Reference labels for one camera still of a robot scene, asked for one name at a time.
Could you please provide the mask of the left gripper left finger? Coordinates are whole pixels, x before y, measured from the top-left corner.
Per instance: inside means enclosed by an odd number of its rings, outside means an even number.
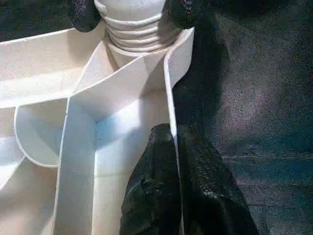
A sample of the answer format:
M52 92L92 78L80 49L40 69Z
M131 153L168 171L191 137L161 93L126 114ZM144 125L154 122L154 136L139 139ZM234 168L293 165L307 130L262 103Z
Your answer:
M128 180L121 213L121 235L179 233L179 173L168 123L151 129L147 146Z

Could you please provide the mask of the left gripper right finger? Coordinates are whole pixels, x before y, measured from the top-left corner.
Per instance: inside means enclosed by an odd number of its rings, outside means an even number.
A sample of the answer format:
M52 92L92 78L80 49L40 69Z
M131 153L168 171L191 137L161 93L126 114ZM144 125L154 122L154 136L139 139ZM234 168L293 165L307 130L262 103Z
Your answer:
M254 234L244 195L211 142L179 127L178 147L185 234Z

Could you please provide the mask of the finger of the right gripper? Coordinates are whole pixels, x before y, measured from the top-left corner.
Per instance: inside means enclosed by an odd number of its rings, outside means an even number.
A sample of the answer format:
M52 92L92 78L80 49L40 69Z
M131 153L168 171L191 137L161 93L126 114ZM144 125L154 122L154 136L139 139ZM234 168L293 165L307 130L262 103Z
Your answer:
M158 25L178 29L193 28L196 25L196 1L166 0Z
M68 0L68 16L71 25L80 32L94 30L101 20L94 0Z

